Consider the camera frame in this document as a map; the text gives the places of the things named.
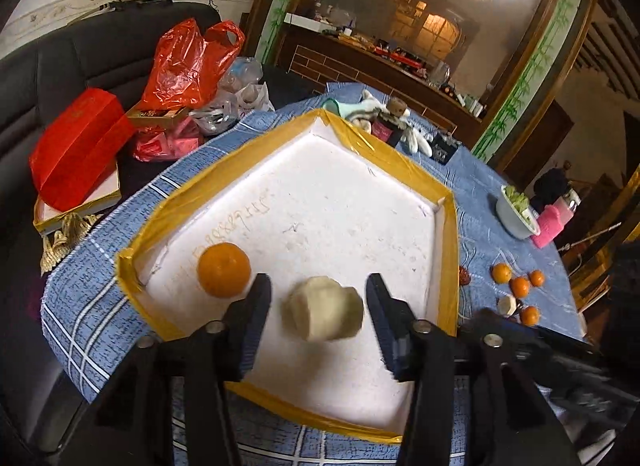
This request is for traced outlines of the white cylindrical yam piece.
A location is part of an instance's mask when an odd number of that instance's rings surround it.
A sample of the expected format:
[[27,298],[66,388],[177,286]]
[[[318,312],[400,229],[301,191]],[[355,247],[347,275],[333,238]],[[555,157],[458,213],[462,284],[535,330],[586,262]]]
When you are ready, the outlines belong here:
[[354,287],[327,276],[299,283],[286,301],[295,333],[308,342],[355,337],[363,323],[363,301]]

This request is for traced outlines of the red jujube date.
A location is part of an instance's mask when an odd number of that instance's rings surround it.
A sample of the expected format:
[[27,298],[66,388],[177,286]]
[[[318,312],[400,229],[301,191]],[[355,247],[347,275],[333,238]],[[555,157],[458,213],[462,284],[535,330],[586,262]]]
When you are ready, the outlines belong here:
[[471,283],[471,275],[465,267],[460,265],[459,267],[459,284],[461,286],[468,286]]

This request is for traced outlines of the white yam piece on table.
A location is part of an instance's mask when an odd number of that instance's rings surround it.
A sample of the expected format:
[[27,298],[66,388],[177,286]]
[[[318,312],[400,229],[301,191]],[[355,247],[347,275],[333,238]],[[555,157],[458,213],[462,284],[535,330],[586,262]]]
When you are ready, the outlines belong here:
[[497,311],[505,317],[512,316],[518,308],[518,301],[513,296],[503,296],[497,302]]

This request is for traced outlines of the orange tangerine on table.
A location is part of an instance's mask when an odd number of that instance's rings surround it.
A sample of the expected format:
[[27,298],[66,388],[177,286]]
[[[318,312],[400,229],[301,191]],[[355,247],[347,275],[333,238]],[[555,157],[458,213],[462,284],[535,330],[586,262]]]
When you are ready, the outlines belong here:
[[541,270],[531,271],[528,275],[528,278],[530,284],[532,284],[534,287],[541,287],[542,285],[544,285],[544,281],[546,280],[546,277],[544,276],[544,273],[541,272]]
[[518,276],[511,279],[509,282],[512,295],[516,299],[524,299],[529,294],[529,280],[525,276]]
[[540,320],[540,312],[534,305],[528,305],[520,311],[520,321],[528,327],[536,326]]
[[511,268],[504,262],[499,262],[491,267],[490,274],[497,284],[509,283],[512,279]]

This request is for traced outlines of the white foam tray yellow tape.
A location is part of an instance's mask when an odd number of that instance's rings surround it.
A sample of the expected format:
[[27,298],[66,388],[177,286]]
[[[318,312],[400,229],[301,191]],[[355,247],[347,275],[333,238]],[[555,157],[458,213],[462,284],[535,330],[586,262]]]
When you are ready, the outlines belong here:
[[182,184],[119,252],[119,287],[158,336],[188,336],[227,310],[196,271],[220,243],[238,246],[272,284],[254,368],[232,391],[296,423],[398,442],[411,388],[386,370],[370,319],[354,337],[308,342],[288,297],[315,276],[363,291],[378,273],[417,317],[454,334],[454,193],[335,114],[316,109],[285,122]]

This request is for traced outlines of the white bowl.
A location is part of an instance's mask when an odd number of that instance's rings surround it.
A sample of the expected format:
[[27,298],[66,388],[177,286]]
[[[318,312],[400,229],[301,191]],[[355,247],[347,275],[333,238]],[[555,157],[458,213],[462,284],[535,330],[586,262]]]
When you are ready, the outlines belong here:
[[529,208],[530,215],[532,216],[529,222],[525,222],[521,219],[513,210],[511,205],[506,201],[506,197],[503,195],[504,186],[505,185],[501,186],[500,195],[496,204],[496,214],[502,226],[514,238],[520,239],[521,241],[524,241],[524,239],[530,238],[533,235],[537,235],[539,233],[539,227],[533,210]]

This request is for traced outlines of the pink sleeved bottle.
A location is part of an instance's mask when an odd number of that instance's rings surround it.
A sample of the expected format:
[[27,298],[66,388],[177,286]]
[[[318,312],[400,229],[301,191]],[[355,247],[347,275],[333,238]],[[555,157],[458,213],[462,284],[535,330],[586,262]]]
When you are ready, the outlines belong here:
[[537,248],[548,246],[574,217],[581,202],[575,189],[569,189],[553,204],[544,207],[544,211],[537,218],[539,233],[532,236],[534,245]]

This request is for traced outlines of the black small box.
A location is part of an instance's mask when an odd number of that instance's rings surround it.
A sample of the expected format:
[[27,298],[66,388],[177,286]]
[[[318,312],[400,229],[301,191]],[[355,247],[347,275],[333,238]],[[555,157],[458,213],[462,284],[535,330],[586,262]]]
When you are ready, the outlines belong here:
[[446,166],[460,145],[451,135],[437,133],[431,140],[432,158],[436,163]]

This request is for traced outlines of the white gloves pile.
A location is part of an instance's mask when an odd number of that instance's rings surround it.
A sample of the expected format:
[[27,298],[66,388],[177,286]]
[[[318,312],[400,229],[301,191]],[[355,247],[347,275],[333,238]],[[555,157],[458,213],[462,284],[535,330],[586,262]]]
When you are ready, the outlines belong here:
[[410,111],[406,103],[399,98],[392,97],[384,104],[371,92],[363,90],[357,104],[341,106],[340,115],[352,126],[392,147],[399,142],[404,143],[410,155],[420,152],[426,157],[433,156],[430,142],[419,128],[409,121]]

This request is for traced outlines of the small dark bottle cork cap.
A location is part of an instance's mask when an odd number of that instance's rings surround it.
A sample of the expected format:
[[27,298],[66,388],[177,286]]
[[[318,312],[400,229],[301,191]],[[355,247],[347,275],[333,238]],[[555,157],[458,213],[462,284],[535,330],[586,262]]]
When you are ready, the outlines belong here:
[[409,128],[407,120],[409,114],[410,110],[403,100],[391,97],[384,107],[376,112],[371,125],[371,134],[387,145],[395,147],[402,134]]

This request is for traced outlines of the clear plastic bag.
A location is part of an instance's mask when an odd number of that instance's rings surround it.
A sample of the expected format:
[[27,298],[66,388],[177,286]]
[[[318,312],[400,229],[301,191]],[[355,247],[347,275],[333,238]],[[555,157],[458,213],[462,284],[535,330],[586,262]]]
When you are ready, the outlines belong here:
[[192,110],[189,117],[206,137],[216,137],[254,111],[274,111],[262,63],[237,57],[218,82],[213,100]]

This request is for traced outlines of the red gift box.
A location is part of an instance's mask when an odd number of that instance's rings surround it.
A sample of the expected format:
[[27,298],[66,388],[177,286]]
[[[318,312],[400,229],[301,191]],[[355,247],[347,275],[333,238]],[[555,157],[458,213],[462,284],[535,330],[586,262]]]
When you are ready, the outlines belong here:
[[114,171],[117,153],[133,135],[119,99],[87,88],[47,127],[29,155],[39,197],[58,211],[79,206]]

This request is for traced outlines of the red plastic bag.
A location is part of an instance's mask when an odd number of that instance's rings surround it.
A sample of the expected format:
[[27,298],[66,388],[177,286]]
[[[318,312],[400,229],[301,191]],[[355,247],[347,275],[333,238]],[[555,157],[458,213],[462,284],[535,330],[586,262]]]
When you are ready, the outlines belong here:
[[231,20],[218,22],[204,33],[194,18],[179,22],[157,43],[140,108],[196,109],[209,103],[244,41],[245,34]]

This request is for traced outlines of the wooden sideboard cabinet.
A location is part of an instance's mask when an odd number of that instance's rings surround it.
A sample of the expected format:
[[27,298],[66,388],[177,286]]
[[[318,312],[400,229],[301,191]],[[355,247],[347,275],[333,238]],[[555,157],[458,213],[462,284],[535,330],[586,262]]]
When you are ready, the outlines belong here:
[[419,116],[451,133],[469,148],[483,132],[482,120],[424,80],[382,57],[321,33],[286,25],[274,63],[311,82],[318,91],[329,82],[359,82],[396,96]]

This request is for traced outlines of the black leather sofa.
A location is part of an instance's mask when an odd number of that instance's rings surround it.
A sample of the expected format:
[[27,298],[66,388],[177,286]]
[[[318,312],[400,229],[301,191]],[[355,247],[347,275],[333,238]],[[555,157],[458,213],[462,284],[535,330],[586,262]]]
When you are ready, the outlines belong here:
[[186,18],[220,21],[210,5],[173,0],[114,10],[42,36],[1,62],[1,449],[11,464],[54,454],[84,399],[44,339],[42,240],[32,225],[28,157],[44,129],[86,88],[139,100],[160,37]]

